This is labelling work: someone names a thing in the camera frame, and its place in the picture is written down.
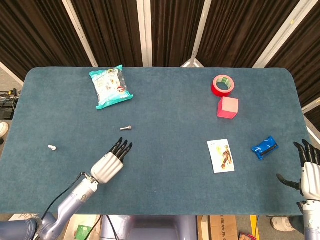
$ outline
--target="robotic arm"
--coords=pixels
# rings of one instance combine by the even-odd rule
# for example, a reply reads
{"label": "robotic arm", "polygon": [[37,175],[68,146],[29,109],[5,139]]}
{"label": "robotic arm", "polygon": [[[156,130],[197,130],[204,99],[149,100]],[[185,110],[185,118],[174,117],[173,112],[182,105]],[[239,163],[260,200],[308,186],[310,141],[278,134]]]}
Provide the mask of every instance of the robotic arm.
{"label": "robotic arm", "polygon": [[280,174],[277,178],[284,185],[299,190],[306,201],[298,202],[303,213],[304,237],[306,240],[320,239],[320,150],[314,148],[306,140],[302,140],[304,147],[297,142],[294,146],[299,151],[301,162],[300,182],[284,179]]}
{"label": "robotic arm", "polygon": [[70,218],[97,191],[98,185],[109,182],[124,167],[124,157],[133,144],[130,143],[126,148],[128,141],[124,141],[121,145],[122,140],[121,137],[111,150],[93,166],[91,175],[83,172],[78,176],[77,180],[81,175],[84,175],[85,179],[59,205],[57,219],[48,212],[48,209],[41,219],[0,222],[0,240],[57,239]]}

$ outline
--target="table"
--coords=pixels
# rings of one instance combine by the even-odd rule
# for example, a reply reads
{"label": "table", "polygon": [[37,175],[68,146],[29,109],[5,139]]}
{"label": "table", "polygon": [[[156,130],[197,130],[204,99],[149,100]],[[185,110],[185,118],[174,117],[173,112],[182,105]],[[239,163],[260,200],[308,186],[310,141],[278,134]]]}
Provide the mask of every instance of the table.
{"label": "table", "polygon": [[[124,168],[99,186],[80,214],[300,214],[296,202],[303,197],[276,177],[300,179],[293,141],[308,139],[287,70],[124,67],[133,99],[96,110],[89,72],[103,69],[41,67],[28,73],[0,161],[0,213],[44,212],[79,172],[90,172],[124,137],[133,142]],[[210,86],[220,74],[235,81],[234,119],[217,117],[220,98]],[[128,125],[132,130],[119,130]],[[259,161],[251,147],[270,135],[279,149]],[[235,172],[213,173],[207,141],[219,139],[229,141]]]}

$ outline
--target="card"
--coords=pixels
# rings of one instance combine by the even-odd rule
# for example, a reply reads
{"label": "card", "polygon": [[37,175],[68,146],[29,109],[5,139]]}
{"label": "card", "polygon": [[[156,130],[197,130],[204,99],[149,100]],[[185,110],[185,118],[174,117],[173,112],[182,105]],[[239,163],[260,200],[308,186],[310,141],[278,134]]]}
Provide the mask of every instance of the card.
{"label": "card", "polygon": [[211,155],[213,172],[215,174],[234,172],[234,159],[231,155],[228,139],[208,141],[207,143]]}

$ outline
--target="tape roll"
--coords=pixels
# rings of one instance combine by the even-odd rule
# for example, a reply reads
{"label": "tape roll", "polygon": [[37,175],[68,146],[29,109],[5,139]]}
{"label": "tape roll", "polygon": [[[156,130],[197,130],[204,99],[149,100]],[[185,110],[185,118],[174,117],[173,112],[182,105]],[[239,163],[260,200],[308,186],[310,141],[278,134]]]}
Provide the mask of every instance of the tape roll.
{"label": "tape roll", "polygon": [[[224,83],[228,89],[227,90],[222,90],[217,86],[217,83]],[[213,79],[213,82],[211,84],[211,91],[213,92],[214,95],[218,97],[227,97],[235,88],[235,82],[232,80],[231,77],[227,75],[219,75],[216,76]]]}

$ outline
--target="metal bolt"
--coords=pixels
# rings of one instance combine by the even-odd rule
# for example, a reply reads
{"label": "metal bolt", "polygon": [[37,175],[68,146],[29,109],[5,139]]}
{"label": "metal bolt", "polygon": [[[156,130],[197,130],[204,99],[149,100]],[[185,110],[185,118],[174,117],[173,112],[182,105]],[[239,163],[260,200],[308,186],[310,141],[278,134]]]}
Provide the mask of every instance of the metal bolt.
{"label": "metal bolt", "polygon": [[131,130],[131,125],[120,128],[120,131],[123,131],[123,130]]}
{"label": "metal bolt", "polygon": [[56,146],[52,146],[52,145],[48,145],[48,148],[50,148],[52,151],[57,150],[57,147]]}

